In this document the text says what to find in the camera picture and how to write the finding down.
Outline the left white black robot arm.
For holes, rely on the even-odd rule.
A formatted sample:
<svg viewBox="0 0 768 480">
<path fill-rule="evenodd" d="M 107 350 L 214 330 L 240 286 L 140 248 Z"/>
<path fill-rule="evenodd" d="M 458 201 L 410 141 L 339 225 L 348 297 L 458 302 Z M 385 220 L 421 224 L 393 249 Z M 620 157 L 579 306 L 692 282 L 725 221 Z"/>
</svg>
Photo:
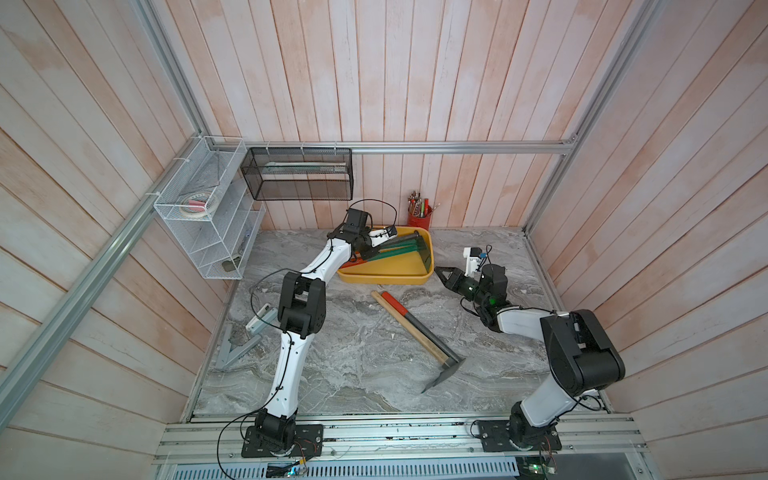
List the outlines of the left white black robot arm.
<svg viewBox="0 0 768 480">
<path fill-rule="evenodd" d="M 248 437 L 251 444 L 274 452 L 292 448 L 301 374 L 309 347 L 326 319 L 327 283 L 353 255 L 369 254 L 396 235 L 394 225 L 376 229 L 369 213 L 350 208 L 306 267 L 286 271 L 277 306 L 278 364 L 268 399 L 255 411 Z"/>
</svg>

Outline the tape roll on shelf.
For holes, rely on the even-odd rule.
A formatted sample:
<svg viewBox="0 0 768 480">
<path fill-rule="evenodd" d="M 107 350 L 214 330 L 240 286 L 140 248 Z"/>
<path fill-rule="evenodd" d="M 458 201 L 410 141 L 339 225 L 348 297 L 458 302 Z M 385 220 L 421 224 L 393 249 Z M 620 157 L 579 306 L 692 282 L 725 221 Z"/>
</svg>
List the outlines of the tape roll on shelf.
<svg viewBox="0 0 768 480">
<path fill-rule="evenodd" d="M 200 219 L 212 214 L 217 201 L 210 191 L 195 192 L 185 197 L 179 205 L 180 215 L 189 219 Z"/>
</svg>

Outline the grey hoe red grip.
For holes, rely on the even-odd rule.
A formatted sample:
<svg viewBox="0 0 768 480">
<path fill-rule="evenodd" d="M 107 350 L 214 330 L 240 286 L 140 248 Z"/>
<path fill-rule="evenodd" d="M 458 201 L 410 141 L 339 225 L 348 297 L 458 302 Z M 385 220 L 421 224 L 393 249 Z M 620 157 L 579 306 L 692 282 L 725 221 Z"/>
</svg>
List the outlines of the grey hoe red grip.
<svg viewBox="0 0 768 480">
<path fill-rule="evenodd" d="M 405 306 L 403 306 L 394 296 L 392 296 L 390 293 L 384 291 L 380 293 L 384 299 L 393 307 L 395 307 L 407 320 L 409 320 L 421 333 L 423 333 L 429 340 L 431 340 L 443 353 L 445 353 L 448 356 L 448 361 L 441 365 L 441 372 L 440 374 L 432 380 L 430 383 L 428 383 L 424 389 L 422 390 L 423 393 L 430 390 L 431 388 L 434 388 L 435 386 L 441 384 L 442 382 L 446 381 L 448 378 L 450 378 L 452 375 L 455 374 L 455 372 L 463 365 L 465 359 L 460 357 L 456 352 L 454 352 L 441 338 L 439 338 L 434 332 L 432 332 L 428 327 L 426 327 L 420 320 L 418 320 L 414 314 L 412 314 Z"/>
<path fill-rule="evenodd" d="M 362 265 L 364 263 L 384 260 L 408 253 L 418 253 L 422 259 L 422 262 L 424 263 L 424 267 L 426 269 L 430 267 L 430 250 L 427 246 L 425 238 L 418 231 L 414 231 L 402 236 L 397 236 L 385 241 L 381 245 L 376 246 L 369 251 L 354 254 L 349 261 L 342 265 L 342 267 L 350 268 L 353 266 Z"/>
</svg>

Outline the yellow plastic storage box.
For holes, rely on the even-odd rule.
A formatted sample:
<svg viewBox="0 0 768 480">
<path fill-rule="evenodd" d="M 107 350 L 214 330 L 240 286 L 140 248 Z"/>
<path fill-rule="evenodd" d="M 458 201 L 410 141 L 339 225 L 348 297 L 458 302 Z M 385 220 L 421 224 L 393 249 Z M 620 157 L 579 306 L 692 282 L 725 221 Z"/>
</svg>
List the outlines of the yellow plastic storage box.
<svg viewBox="0 0 768 480">
<path fill-rule="evenodd" d="M 434 273 L 433 246 L 430 232 L 422 228 L 399 227 L 398 236 L 418 231 L 430 250 L 432 265 L 429 270 L 417 253 L 366 263 L 352 268 L 340 268 L 339 277 L 350 284 L 422 285 Z"/>
</svg>

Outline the pens in red cup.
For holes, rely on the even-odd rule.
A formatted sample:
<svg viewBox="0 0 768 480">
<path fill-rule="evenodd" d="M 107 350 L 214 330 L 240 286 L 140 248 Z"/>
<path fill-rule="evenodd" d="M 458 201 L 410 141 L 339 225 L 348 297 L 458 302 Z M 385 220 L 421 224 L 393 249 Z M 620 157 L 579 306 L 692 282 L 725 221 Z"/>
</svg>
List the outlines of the pens in red cup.
<svg viewBox="0 0 768 480">
<path fill-rule="evenodd" d="M 408 196 L 408 214 L 414 218 L 427 218 L 432 215 L 435 207 L 428 198 L 418 191 L 412 191 Z"/>
</svg>

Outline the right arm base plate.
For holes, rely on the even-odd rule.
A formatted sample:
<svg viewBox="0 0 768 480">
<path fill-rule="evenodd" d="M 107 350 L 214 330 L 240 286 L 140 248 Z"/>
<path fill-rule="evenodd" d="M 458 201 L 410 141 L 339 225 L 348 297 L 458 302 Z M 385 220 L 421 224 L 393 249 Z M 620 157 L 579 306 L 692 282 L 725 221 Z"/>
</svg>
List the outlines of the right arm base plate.
<svg viewBox="0 0 768 480">
<path fill-rule="evenodd" d="M 517 417 L 475 423 L 484 452 L 559 451 L 562 443 L 554 426 L 532 427 Z"/>
</svg>

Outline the green hoe red grip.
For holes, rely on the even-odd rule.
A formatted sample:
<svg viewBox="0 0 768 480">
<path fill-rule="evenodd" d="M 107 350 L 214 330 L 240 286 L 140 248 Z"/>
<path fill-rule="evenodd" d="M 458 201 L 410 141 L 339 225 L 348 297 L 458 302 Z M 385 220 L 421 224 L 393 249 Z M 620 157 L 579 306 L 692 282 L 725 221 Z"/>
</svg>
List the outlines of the green hoe red grip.
<svg viewBox="0 0 768 480">
<path fill-rule="evenodd" d="M 393 248 L 381 250 L 368 259 L 363 259 L 361 256 L 353 257 L 350 261 L 343 264 L 341 268 L 352 268 L 364 265 L 366 263 L 394 258 L 409 253 L 417 253 L 424 264 L 424 268 L 426 270 L 430 269 L 432 261 L 429 256 L 427 245 L 422 238 L 407 240 L 401 244 L 395 245 Z"/>
<path fill-rule="evenodd" d="M 419 233 L 413 232 L 391 238 L 378 246 L 362 251 L 359 256 L 362 260 L 373 260 L 375 257 L 383 257 L 389 254 L 398 255 L 400 250 L 409 253 L 411 251 L 424 250 L 425 248 L 424 238 Z"/>
</svg>

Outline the black mesh wall basket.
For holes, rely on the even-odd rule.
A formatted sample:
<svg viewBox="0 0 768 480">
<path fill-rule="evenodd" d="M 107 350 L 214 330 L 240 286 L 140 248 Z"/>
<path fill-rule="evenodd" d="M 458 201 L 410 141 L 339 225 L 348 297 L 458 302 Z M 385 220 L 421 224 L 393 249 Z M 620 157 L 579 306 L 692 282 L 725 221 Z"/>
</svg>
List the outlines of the black mesh wall basket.
<svg viewBox="0 0 768 480">
<path fill-rule="evenodd" d="M 349 201 L 352 151 L 323 147 L 251 147 L 240 165 L 256 201 Z"/>
</svg>

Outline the red pen holder cup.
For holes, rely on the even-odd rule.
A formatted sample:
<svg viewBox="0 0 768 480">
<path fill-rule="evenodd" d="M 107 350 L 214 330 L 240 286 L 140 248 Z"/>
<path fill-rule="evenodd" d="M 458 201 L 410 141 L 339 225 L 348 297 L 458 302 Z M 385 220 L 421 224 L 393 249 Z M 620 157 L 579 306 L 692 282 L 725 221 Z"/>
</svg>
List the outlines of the red pen holder cup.
<svg viewBox="0 0 768 480">
<path fill-rule="evenodd" d="M 425 212 L 423 216 L 418 216 L 409 212 L 407 217 L 407 225 L 409 227 L 422 228 L 424 230 L 429 230 L 431 219 L 432 219 L 432 211 Z"/>
</svg>

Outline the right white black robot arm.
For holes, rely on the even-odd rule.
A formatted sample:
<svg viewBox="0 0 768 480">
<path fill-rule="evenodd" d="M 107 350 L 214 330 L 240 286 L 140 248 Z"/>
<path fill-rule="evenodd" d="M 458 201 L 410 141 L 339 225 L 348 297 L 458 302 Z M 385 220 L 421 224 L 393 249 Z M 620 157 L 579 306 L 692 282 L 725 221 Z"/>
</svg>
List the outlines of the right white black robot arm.
<svg viewBox="0 0 768 480">
<path fill-rule="evenodd" d="M 514 305 L 507 299 L 505 268 L 496 264 L 484 265 L 478 280 L 458 267 L 437 267 L 435 273 L 448 290 L 471 303 L 470 312 L 491 331 L 544 344 L 550 373 L 510 412 L 508 432 L 516 448 L 536 446 L 585 393 L 625 377 L 624 362 L 592 311 Z"/>
</svg>

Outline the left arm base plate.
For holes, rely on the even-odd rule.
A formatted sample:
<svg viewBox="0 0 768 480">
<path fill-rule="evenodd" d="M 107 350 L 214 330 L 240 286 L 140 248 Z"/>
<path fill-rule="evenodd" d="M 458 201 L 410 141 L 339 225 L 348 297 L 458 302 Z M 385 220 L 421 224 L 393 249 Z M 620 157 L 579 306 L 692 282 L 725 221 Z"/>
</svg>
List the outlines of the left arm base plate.
<svg viewBox="0 0 768 480">
<path fill-rule="evenodd" d="M 289 426 L 284 432 L 266 432 L 257 426 L 246 430 L 243 458 L 303 457 L 307 460 L 322 454 L 324 426 L 305 424 Z"/>
</svg>

